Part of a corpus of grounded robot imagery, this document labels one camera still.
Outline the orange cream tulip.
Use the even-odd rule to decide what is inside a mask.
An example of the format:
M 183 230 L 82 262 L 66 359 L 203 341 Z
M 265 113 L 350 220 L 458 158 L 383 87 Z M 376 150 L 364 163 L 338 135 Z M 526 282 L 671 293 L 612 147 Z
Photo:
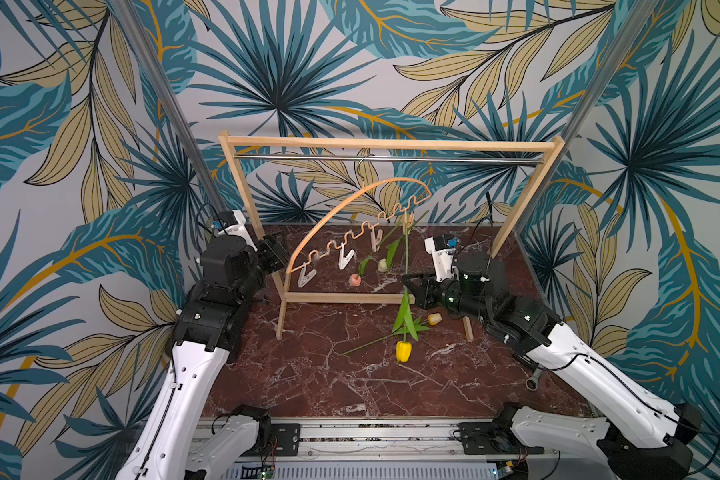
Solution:
M 430 314 L 427 316 L 426 319 L 424 319 L 423 317 L 418 317 L 412 322 L 413 330 L 416 333 L 425 332 L 425 331 L 428 331 L 431 327 L 434 327 L 437 324 L 439 324 L 441 321 L 442 321 L 442 315 L 439 313 Z M 362 349 L 368 348 L 372 345 L 383 342 L 383 341 L 390 339 L 392 337 L 395 337 L 395 336 L 408 336 L 408 335 L 410 335 L 410 330 L 406 326 L 400 326 L 399 328 L 394 329 L 391 333 L 389 333 L 387 335 L 383 335 L 374 340 L 371 340 L 369 342 L 366 342 L 364 344 L 353 347 L 353 348 L 343 352 L 343 355 L 349 355 L 351 353 L 360 351 Z

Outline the cream white tulip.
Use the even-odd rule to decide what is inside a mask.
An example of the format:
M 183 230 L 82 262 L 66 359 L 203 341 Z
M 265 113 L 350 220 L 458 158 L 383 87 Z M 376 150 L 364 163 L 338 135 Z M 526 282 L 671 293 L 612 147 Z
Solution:
M 379 272 L 386 272 L 393 266 L 399 250 L 402 250 L 404 270 L 408 272 L 410 262 L 410 235 L 418 223 L 419 220 L 416 219 L 414 213 L 406 213 L 403 216 L 403 219 L 393 230 L 393 232 L 399 230 L 400 236 L 385 246 L 385 255 L 377 263 L 377 270 Z

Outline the yellow tulip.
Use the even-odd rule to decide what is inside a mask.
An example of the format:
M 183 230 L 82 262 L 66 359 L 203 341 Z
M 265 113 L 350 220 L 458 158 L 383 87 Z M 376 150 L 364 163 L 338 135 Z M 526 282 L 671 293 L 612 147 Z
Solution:
M 405 274 L 409 271 L 409 236 L 413 229 L 415 220 L 411 213 L 406 213 L 403 218 L 402 231 L 404 240 L 404 267 Z M 400 304 L 394 325 L 393 333 L 401 335 L 395 346 L 395 356 L 398 362 L 406 363 L 412 354 L 413 344 L 411 340 L 418 340 L 418 331 L 414 324 L 411 310 L 411 294 L 407 287 L 403 290 L 402 302 Z

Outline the curved wooden clip hanger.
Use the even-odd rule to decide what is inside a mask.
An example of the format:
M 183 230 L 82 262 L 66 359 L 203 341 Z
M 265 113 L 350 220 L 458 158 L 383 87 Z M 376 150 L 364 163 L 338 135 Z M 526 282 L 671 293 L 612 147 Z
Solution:
M 387 206 L 382 205 L 374 216 L 366 214 L 365 218 L 359 223 L 351 223 L 337 239 L 328 240 L 324 247 L 316 247 L 304 252 L 305 248 L 310 245 L 312 239 L 339 214 L 343 213 L 349 207 L 353 206 L 362 197 L 365 197 L 371 191 L 380 193 L 384 196 L 393 190 L 401 190 L 405 184 L 414 185 L 413 194 L 404 199 L 402 196 L 393 197 L 393 202 Z M 300 275 L 303 271 L 308 270 L 310 266 L 319 259 L 330 256 L 334 252 L 341 252 L 352 241 L 361 238 L 381 228 L 384 224 L 391 220 L 395 220 L 400 215 L 407 219 L 415 208 L 426 203 L 432 197 L 430 187 L 423 181 L 411 177 L 389 177 L 379 179 L 376 182 L 364 185 L 358 190 L 344 194 L 341 201 L 333 207 L 320 221 L 318 221 L 312 229 L 302 238 L 295 247 L 290 256 L 289 263 L 285 269 L 284 286 L 289 288 L 294 275 Z

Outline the pink tulip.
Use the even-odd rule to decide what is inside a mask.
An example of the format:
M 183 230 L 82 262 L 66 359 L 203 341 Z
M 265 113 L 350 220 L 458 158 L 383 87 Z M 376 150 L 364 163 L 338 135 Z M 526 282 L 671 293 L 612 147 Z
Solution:
M 390 236 L 397 230 L 397 228 L 394 228 L 390 233 L 386 234 L 378 243 L 377 246 L 380 247 L 386 240 L 390 238 Z M 362 283 L 362 277 L 367 269 L 368 263 L 370 262 L 372 256 L 368 255 L 363 260 L 361 260 L 358 263 L 356 271 L 350 276 L 349 278 L 349 285 L 353 287 L 357 287 Z

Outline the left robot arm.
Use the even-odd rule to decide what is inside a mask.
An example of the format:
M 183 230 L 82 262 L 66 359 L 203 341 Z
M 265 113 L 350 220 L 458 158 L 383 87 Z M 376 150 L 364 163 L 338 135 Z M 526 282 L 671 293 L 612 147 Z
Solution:
M 211 387 L 239 353 L 255 295 L 287 260 L 282 233 L 259 242 L 235 234 L 211 240 L 200 257 L 202 277 L 177 314 L 156 404 L 117 478 L 215 479 L 244 454 L 267 448 L 269 416 L 247 406 L 200 447 L 191 443 Z

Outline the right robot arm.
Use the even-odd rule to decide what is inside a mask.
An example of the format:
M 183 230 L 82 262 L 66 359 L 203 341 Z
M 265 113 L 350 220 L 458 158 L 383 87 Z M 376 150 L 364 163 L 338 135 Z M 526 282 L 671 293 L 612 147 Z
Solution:
M 488 426 L 488 440 L 515 453 L 555 449 L 607 466 L 619 479 L 684 479 L 702 414 L 639 386 L 586 344 L 543 303 L 511 293 L 504 265 L 471 252 L 432 273 L 401 281 L 416 307 L 442 307 L 480 322 L 531 368 L 565 381 L 598 411 L 583 419 L 508 402 Z

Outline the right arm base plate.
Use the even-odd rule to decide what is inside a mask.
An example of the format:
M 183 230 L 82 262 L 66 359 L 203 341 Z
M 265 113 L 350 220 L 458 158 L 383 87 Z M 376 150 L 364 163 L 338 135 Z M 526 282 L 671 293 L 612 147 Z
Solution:
M 522 444 L 509 427 L 493 422 L 462 422 L 457 425 L 454 438 L 462 445 L 465 455 L 526 455 L 544 454 L 543 447 Z

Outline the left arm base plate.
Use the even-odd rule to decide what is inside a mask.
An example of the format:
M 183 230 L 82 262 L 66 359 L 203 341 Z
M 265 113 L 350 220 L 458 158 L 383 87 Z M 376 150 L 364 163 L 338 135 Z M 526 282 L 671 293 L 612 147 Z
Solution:
M 259 427 L 256 452 L 259 456 L 296 457 L 299 452 L 301 425 L 299 423 L 263 423 Z

